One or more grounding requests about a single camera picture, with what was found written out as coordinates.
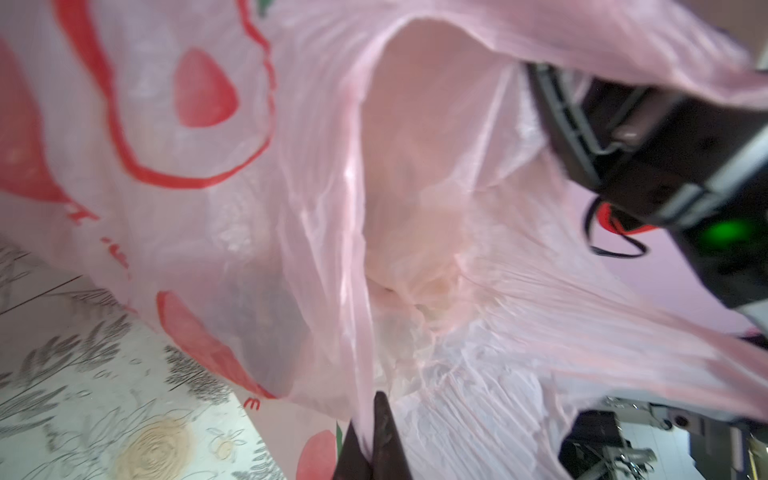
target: red outline print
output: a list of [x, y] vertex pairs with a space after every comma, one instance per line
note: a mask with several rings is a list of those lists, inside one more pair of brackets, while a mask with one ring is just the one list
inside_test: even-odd
[[336, 436], [323, 430], [306, 441], [296, 467], [296, 480], [330, 480], [336, 470]]
[[243, 370], [230, 347], [214, 338], [173, 292], [157, 293], [157, 314], [165, 333], [203, 367], [266, 399], [274, 399]]
[[13, 51], [0, 38], [0, 190], [41, 202], [66, 204], [76, 224], [98, 217], [75, 203], [45, 162], [43, 120]]
[[122, 253], [120, 251], [120, 245], [116, 243], [112, 243], [112, 239], [107, 237], [101, 238], [102, 243], [110, 243], [111, 245], [109, 248], [107, 248], [107, 251], [110, 255], [112, 255], [112, 258], [118, 261], [120, 265], [122, 265], [123, 268], [128, 270], [128, 258], [125, 256], [125, 253]]
[[[271, 45], [250, 20], [250, 0], [232, 1], [236, 4], [240, 16], [240, 23], [245, 34], [253, 40], [253, 42], [259, 45], [264, 53], [263, 66], [269, 82], [269, 92], [266, 98], [269, 113], [267, 134], [264, 142], [250, 157], [248, 157], [242, 164], [237, 165], [229, 171], [213, 175], [212, 177], [179, 177], [177, 175], [164, 174], [144, 166], [138, 161], [133, 149], [128, 144], [118, 111], [118, 99], [114, 88], [114, 72], [107, 60], [106, 54], [99, 44], [91, 13], [88, 10], [89, 0], [53, 0], [58, 24], [69, 38], [72, 48], [77, 52], [83, 65], [90, 72], [94, 82], [107, 100], [107, 124], [112, 142], [123, 167], [136, 180], [145, 184], [165, 188], [201, 189], [212, 187], [252, 164], [266, 151], [267, 148], [269, 148], [275, 131], [275, 91], [277, 90], [276, 72], [271, 57]], [[210, 83], [211, 81], [211, 78], [207, 79], [209, 87], [212, 85]], [[220, 82], [218, 80], [213, 80], [213, 82], [215, 84], [214, 90], [217, 92], [215, 95], [220, 95], [221, 92], [218, 91], [218, 89], [221, 88]], [[219, 114], [210, 114], [209, 112], [205, 118], [195, 118], [194, 120], [197, 122], [193, 121], [192, 126], [199, 127], [204, 126], [203, 124], [211, 121], [221, 121], [223, 115], [227, 113], [226, 105], [222, 112], [223, 113]], [[181, 121], [182, 123], [184, 122], [184, 116], [182, 116]]]
[[189, 128], [212, 127], [232, 117], [240, 102], [237, 90], [205, 50], [190, 48], [174, 72], [174, 107]]
[[261, 400], [256, 397], [248, 397], [248, 400], [243, 402], [243, 408], [247, 409], [249, 407], [251, 410], [258, 411], [261, 408]]

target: patterned tablecloth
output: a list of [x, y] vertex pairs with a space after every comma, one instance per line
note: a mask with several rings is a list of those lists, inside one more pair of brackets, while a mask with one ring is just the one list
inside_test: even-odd
[[0, 478], [283, 474], [227, 384], [107, 290], [2, 243]]

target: white plastic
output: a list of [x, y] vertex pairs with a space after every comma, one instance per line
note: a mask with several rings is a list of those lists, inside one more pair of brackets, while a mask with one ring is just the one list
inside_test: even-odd
[[664, 0], [254, 7], [3, 2], [2, 232], [366, 451], [383, 386], [418, 478], [567, 478], [617, 388], [768, 419], [764, 352], [588, 253], [520, 63], [768, 108], [725, 35]]

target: pink plastic bag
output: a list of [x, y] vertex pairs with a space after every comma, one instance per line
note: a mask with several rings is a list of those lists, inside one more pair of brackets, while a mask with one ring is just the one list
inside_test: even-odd
[[520, 63], [768, 108], [728, 38], [663, 0], [268, 3], [3, 2], [2, 232], [364, 449], [386, 389], [418, 478], [567, 478], [616, 388], [768, 419], [765, 353], [589, 254]]

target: green indicator light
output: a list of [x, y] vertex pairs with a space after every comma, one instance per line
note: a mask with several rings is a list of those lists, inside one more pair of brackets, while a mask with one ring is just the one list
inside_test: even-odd
[[715, 223], [699, 237], [702, 247], [725, 250], [735, 243], [746, 242], [755, 233], [755, 226], [745, 220], [727, 220]]

